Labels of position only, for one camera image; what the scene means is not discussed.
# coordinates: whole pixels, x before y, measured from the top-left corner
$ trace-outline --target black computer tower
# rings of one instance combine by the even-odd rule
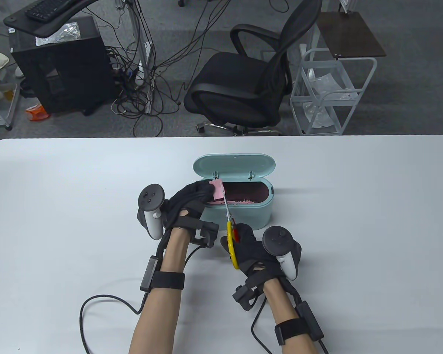
[[[76,17],[80,39],[36,46],[36,37],[10,34],[12,56],[48,113],[88,111],[117,97],[110,59],[92,16]]]

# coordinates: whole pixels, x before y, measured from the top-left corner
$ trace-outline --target scissor blade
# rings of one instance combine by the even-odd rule
[[[228,209],[228,202],[226,201],[225,189],[223,189],[222,192],[223,192],[223,200],[225,201],[226,218],[228,219],[228,221],[231,221],[231,213],[230,209]]]

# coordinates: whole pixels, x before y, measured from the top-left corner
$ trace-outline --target keyboard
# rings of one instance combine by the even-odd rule
[[[34,21],[48,23],[79,1],[81,0],[41,0],[28,7],[24,14]]]

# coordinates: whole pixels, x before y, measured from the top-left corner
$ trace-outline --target white table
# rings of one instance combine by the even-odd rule
[[[157,246],[138,195],[150,183],[173,195],[208,153],[276,160],[270,225],[302,244],[295,285],[332,354],[443,354],[443,136],[2,140],[0,354],[83,353],[87,297],[138,306]],[[193,256],[174,353],[263,353],[257,306],[231,298],[243,282],[219,243]],[[91,350],[127,352],[136,322],[124,305],[90,305]],[[268,309],[256,331],[281,352]]]

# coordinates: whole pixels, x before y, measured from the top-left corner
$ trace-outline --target hand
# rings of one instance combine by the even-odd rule
[[[247,224],[237,224],[236,229],[240,236],[240,242],[234,242],[235,255],[240,270],[250,277],[259,270],[268,270],[272,274],[282,273],[281,265],[276,257],[267,253],[261,241],[256,241],[253,229]],[[227,236],[220,239],[220,243],[228,252]]]
[[[164,227],[166,229],[172,227],[183,210],[188,211],[188,216],[199,219],[202,213],[186,207],[187,204],[192,201],[201,203],[211,201],[214,191],[215,187],[208,183],[208,180],[197,181],[182,188],[171,199],[166,199],[161,206],[161,211],[165,214]]]

